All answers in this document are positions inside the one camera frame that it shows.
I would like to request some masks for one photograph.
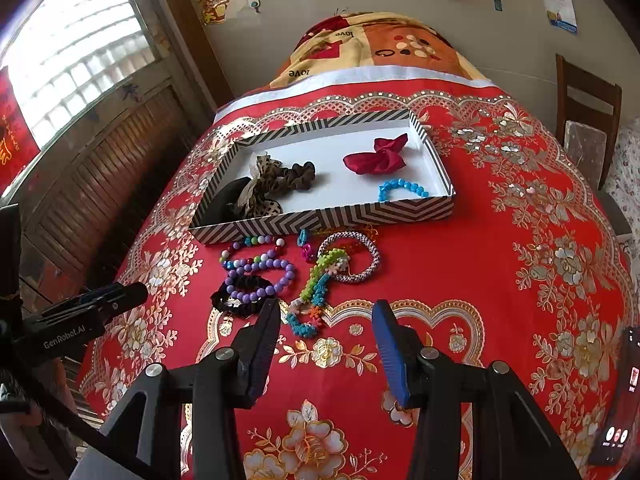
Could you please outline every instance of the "black scrunchie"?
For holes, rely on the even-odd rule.
[[[233,282],[236,290],[245,290],[247,294],[255,292],[259,288],[267,288],[270,285],[273,286],[269,280],[265,280],[260,276],[247,276],[246,274],[236,276]],[[226,288],[227,284],[222,282],[218,291],[211,295],[211,305],[220,312],[230,312],[235,316],[249,317],[251,314],[258,314],[262,309],[264,300],[268,299],[268,296],[265,296],[251,303],[240,303],[238,300],[231,298]]]

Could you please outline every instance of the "smartphone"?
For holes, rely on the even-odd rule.
[[[604,425],[594,441],[588,462],[615,465],[631,440],[640,401],[640,327],[627,327],[622,333],[616,393]]]

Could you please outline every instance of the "floral fabric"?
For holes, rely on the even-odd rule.
[[[380,268],[358,285],[332,283],[318,337],[301,340],[283,324],[264,395],[254,409],[237,412],[248,478],[404,477],[419,414],[390,394],[376,349],[370,310],[386,298],[402,324],[453,359],[475,366],[506,360],[583,477],[608,480],[614,471],[586,460],[612,396],[620,331],[638,322],[632,281],[586,182],[541,123],[495,87],[437,78],[329,85],[226,115],[188,155],[139,232],[120,280],[145,282],[150,296],[89,346],[81,391],[107,414],[150,362],[192,364],[244,326],[210,309],[225,275],[218,261],[225,247],[203,246],[187,230],[194,204],[236,139],[398,108],[420,118],[440,153],[457,192],[453,214],[377,226]],[[296,237],[286,241],[300,281],[282,294],[283,311],[310,267]],[[249,249],[238,254],[254,256]],[[354,254],[350,264],[354,272],[366,268],[368,253]],[[466,408],[462,428],[466,480],[473,435]],[[190,442],[187,408],[187,476]]]

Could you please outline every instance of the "red ribbon bow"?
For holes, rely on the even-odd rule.
[[[393,173],[405,166],[404,160],[398,153],[408,140],[407,134],[402,134],[395,139],[375,139],[373,141],[375,153],[352,153],[345,156],[342,161],[347,168],[359,175]]]

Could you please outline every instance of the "leopard print bow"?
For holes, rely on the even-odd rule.
[[[251,166],[251,180],[241,191],[236,202],[236,212],[244,218],[258,218],[282,213],[282,206],[275,200],[268,200],[265,194],[274,187],[284,170],[279,160],[271,155],[259,155],[256,165]]]

